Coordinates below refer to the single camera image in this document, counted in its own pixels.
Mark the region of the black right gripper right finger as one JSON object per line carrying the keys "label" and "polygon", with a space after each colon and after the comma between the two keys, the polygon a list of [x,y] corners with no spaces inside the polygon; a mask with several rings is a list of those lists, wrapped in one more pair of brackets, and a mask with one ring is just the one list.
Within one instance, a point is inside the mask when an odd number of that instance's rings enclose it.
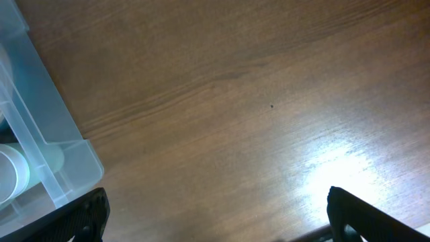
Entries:
{"label": "black right gripper right finger", "polygon": [[327,214],[334,241],[429,242],[429,237],[348,191],[331,187]]}

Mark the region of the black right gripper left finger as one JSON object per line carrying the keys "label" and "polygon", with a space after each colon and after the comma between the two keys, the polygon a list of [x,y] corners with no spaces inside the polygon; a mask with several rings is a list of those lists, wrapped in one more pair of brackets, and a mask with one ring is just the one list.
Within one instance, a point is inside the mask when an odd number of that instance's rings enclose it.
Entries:
{"label": "black right gripper left finger", "polygon": [[2,237],[1,242],[102,242],[109,215],[105,189],[96,188]]}

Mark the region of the mint green cup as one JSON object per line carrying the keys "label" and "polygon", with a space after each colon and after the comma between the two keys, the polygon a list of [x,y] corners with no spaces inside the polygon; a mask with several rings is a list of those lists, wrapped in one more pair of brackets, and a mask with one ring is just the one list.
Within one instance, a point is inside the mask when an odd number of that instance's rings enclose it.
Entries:
{"label": "mint green cup", "polygon": [[[29,158],[26,156],[21,145],[19,143],[9,143],[7,144],[7,146],[18,151],[27,161],[30,178],[25,190],[29,190],[30,188],[33,188],[35,185],[39,184],[41,181],[38,175],[38,171],[36,170],[35,166],[30,162]],[[40,148],[40,150],[42,154],[46,156],[46,163],[53,174],[62,169],[65,162],[65,156],[62,149],[58,145],[43,146]]]}

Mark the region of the light grey cup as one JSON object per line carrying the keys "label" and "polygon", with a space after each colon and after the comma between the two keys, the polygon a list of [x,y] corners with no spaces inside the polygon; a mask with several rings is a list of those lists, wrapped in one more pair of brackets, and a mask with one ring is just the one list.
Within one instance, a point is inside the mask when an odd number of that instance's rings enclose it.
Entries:
{"label": "light grey cup", "polygon": [[1,204],[25,192],[30,166],[18,143],[1,144]]}

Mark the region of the clear plastic storage container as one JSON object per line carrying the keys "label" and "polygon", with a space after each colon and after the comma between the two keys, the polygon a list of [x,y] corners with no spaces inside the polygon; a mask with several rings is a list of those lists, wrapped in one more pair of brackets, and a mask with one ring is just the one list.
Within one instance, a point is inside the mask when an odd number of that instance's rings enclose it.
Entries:
{"label": "clear plastic storage container", "polygon": [[[19,143],[40,183],[1,204],[6,236],[86,194],[104,168],[45,69],[15,1],[1,2],[1,144]],[[64,165],[53,174],[40,148],[58,145]]]}

